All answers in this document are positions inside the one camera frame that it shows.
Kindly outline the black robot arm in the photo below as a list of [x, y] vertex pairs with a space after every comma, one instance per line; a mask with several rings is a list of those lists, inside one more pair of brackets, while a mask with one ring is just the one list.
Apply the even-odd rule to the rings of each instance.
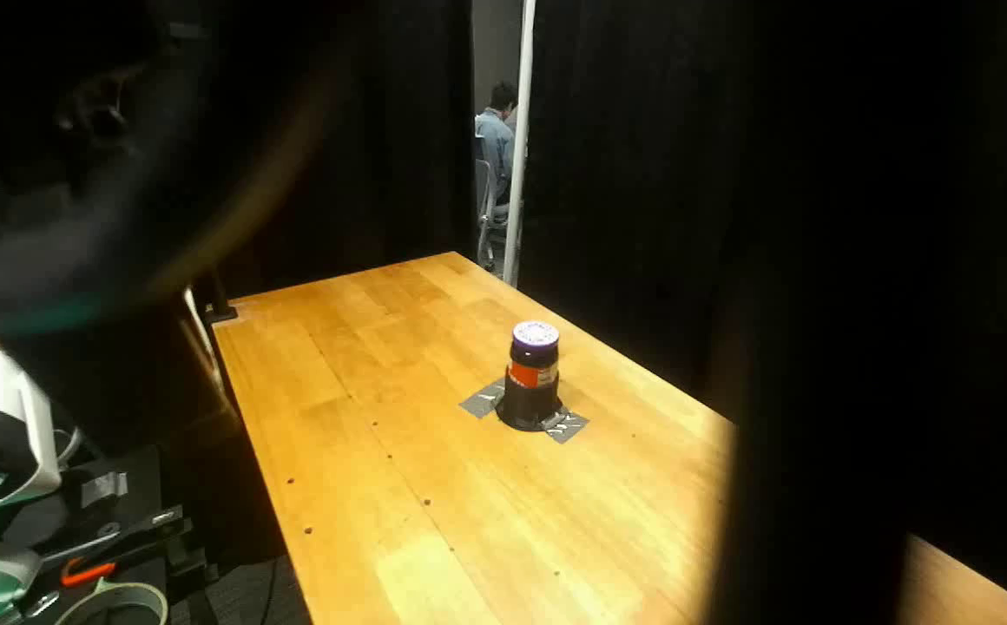
[[381, 0], [0, 0], [0, 333], [188, 287], [333, 149]]

